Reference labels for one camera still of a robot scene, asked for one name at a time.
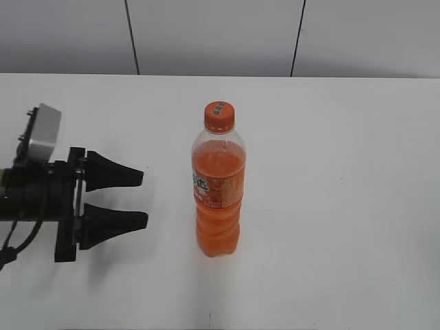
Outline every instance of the orange bottle cap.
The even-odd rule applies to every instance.
[[[211,133],[227,133],[234,129],[235,109],[227,102],[216,101],[205,108],[205,127]]]

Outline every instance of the orange soda bottle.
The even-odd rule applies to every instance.
[[[240,236],[246,149],[227,102],[205,108],[205,129],[192,146],[197,240],[207,256],[231,254]]]

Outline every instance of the clear plastic bottle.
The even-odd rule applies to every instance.
[[[192,146],[197,240],[207,256],[231,254],[240,236],[246,149],[227,102],[205,108],[205,129]]]

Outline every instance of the bottle label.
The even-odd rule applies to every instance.
[[[227,208],[243,197],[245,167],[230,177],[207,177],[192,168],[194,196],[209,208]]]

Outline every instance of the plastic bottle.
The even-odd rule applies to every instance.
[[[207,256],[233,253],[240,236],[246,149],[227,102],[205,108],[205,129],[192,146],[197,240]]]

